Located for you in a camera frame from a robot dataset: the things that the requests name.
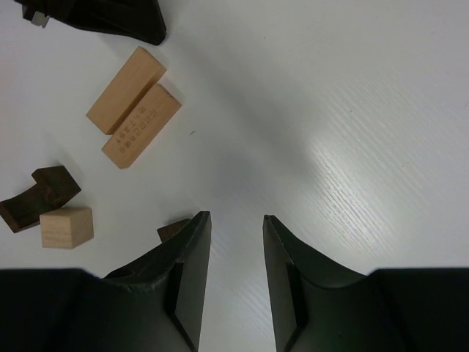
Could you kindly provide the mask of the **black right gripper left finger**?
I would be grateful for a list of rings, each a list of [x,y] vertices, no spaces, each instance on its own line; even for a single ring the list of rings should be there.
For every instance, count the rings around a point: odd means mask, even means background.
[[[189,351],[198,351],[211,243],[210,212],[200,211],[173,237],[104,280],[132,293],[163,289],[163,314]]]

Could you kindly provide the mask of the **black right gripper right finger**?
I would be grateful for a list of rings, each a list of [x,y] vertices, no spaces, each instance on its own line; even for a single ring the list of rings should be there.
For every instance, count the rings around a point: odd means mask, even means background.
[[[278,351],[380,351],[375,290],[266,216],[263,243]]]

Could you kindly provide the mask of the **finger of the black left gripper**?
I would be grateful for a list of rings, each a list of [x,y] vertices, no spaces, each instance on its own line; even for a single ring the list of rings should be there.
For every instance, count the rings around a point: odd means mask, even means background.
[[[157,1],[153,0],[18,0],[23,18],[32,21],[42,14],[76,29],[114,34],[160,45],[166,25]]]

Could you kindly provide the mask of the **plain long light wood block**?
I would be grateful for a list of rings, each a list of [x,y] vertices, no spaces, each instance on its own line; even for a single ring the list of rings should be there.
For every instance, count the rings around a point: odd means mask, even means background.
[[[86,116],[105,135],[113,134],[149,88],[165,73],[166,68],[148,50],[138,47]]]

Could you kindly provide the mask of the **engraved long light wood block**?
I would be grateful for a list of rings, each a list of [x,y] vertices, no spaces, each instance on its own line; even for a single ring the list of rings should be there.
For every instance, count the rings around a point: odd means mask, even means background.
[[[162,85],[153,85],[102,151],[118,168],[127,169],[180,108],[181,103]]]

